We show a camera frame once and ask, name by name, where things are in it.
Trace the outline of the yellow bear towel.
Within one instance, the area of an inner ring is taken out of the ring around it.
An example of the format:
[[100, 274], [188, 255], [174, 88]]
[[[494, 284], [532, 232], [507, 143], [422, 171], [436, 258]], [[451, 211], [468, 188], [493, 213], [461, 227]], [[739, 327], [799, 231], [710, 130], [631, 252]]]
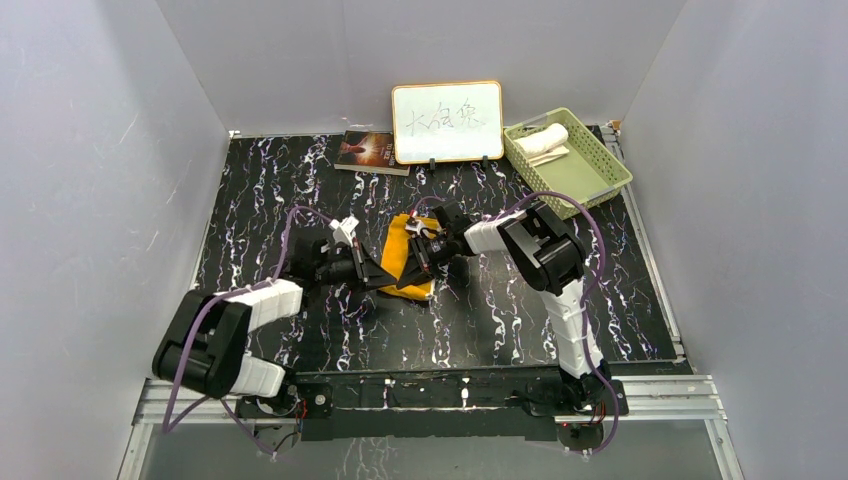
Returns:
[[[410, 234], [406, 231], [406, 225], [409, 219], [410, 216], [408, 214], [400, 214], [392, 219], [381, 255], [381, 267], [397, 280], [400, 279], [409, 253], [408, 240], [410, 239]], [[433, 289], [434, 281], [429, 280], [422, 284], [409, 285], [400, 289], [395, 285], [389, 285], [381, 287], [379, 291], [399, 298], [427, 302], [433, 296]]]

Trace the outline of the white towel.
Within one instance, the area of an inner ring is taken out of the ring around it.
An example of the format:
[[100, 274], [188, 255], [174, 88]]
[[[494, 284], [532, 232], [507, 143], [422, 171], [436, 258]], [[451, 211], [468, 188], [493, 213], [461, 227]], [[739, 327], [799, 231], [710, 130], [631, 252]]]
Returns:
[[516, 140], [521, 152], [530, 166], [539, 166], [552, 162], [570, 153], [566, 146], [569, 132], [560, 123], [554, 123], [531, 135]]

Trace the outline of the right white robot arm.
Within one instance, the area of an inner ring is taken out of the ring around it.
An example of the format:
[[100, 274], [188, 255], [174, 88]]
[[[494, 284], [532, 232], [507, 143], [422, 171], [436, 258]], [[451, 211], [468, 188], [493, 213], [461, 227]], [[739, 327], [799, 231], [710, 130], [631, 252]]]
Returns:
[[554, 332], [559, 381], [537, 382], [529, 394], [541, 402], [590, 413], [603, 399], [609, 380], [584, 301], [586, 251], [577, 236], [550, 206], [538, 201], [497, 219], [474, 221], [455, 201], [436, 206], [437, 228], [410, 217], [408, 254], [397, 288], [419, 286], [456, 257], [502, 252], [538, 294]]

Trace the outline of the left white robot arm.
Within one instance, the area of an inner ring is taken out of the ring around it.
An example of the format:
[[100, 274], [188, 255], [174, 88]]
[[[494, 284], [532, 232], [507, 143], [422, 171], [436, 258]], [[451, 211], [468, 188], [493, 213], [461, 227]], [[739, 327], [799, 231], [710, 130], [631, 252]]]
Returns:
[[154, 376], [210, 399], [248, 397], [275, 416], [293, 412], [299, 391], [292, 369], [249, 353], [248, 337], [298, 316], [309, 295], [325, 287], [368, 292], [395, 284], [357, 238], [357, 225], [353, 216], [331, 220], [330, 234], [286, 244], [281, 267], [254, 286], [188, 291], [153, 356]]

